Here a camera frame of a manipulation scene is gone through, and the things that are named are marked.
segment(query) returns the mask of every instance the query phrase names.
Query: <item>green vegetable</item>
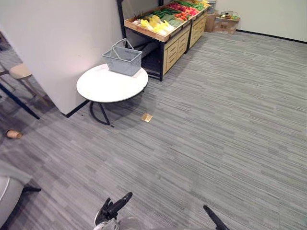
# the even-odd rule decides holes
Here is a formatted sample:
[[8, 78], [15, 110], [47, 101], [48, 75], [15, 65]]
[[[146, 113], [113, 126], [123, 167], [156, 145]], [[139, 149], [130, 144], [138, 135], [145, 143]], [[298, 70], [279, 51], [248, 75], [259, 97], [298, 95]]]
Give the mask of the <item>green vegetable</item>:
[[193, 7], [197, 9], [198, 11], [201, 11], [203, 9], [203, 4], [201, 3], [192, 3], [188, 1], [176, 1], [178, 4], [183, 5], [183, 6], [188, 6], [188, 7]]
[[168, 23], [170, 25], [172, 25], [173, 27], [178, 27], [178, 26], [180, 26], [182, 24], [182, 22], [178, 21], [178, 20], [170, 20], [170, 21], [168, 21]]

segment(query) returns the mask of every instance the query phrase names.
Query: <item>fake vegetable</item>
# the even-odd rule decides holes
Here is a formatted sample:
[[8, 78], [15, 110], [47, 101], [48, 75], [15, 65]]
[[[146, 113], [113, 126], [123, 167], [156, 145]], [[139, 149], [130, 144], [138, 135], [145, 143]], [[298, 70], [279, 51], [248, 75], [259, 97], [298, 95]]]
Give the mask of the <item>fake vegetable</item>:
[[151, 25], [149, 25], [149, 22], [147, 20], [143, 20], [143, 19], [141, 19], [141, 27], [144, 27], [150, 31], [154, 29]]
[[183, 6], [181, 4], [178, 4], [177, 2], [172, 2], [168, 5], [171, 8], [174, 8], [176, 10], [180, 10], [182, 12], [188, 13], [190, 15], [196, 15], [199, 13], [199, 11], [191, 6]]
[[180, 5], [188, 6], [188, 7], [193, 7], [197, 9], [198, 11], [201, 11], [203, 9], [203, 4], [198, 2], [198, 3], [192, 3], [190, 1], [176, 1]]

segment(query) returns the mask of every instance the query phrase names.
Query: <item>white round table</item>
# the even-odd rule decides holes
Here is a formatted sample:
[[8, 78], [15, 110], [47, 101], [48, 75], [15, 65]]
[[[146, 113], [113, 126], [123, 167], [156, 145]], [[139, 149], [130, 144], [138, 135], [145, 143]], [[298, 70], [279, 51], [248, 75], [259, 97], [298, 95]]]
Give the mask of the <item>white round table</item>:
[[[86, 71], [77, 82], [77, 91], [91, 101], [90, 112], [95, 120], [110, 125], [102, 103], [119, 102], [136, 96], [144, 90], [148, 83], [148, 75], [141, 68], [133, 76], [123, 75], [109, 70], [107, 64], [96, 66]], [[93, 112], [93, 104], [97, 102], [106, 122], [99, 120]]]

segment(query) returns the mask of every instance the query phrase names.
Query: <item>plastic basket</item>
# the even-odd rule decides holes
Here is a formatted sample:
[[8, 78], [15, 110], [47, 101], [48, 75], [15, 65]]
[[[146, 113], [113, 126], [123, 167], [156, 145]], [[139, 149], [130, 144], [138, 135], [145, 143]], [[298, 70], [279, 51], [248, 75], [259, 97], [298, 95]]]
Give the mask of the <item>plastic basket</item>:
[[111, 50], [102, 56], [105, 58], [109, 70], [113, 72], [133, 76], [141, 68], [142, 51], [133, 49], [126, 38], [116, 42]]
[[207, 10], [207, 13], [214, 13], [216, 0], [208, 0], [208, 4], [210, 4], [210, 8]]

